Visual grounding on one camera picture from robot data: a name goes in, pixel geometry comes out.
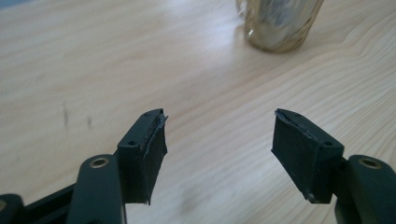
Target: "wooden table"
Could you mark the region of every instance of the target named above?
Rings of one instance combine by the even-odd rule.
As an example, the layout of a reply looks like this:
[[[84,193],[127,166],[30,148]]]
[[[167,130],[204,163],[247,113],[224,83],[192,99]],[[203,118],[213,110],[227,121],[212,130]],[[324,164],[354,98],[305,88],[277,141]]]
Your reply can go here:
[[[234,1],[35,0],[0,10],[0,194],[26,204],[169,119],[152,206],[130,223],[334,223],[271,153],[277,108],[396,168],[396,4],[326,0],[303,46],[252,48]]]

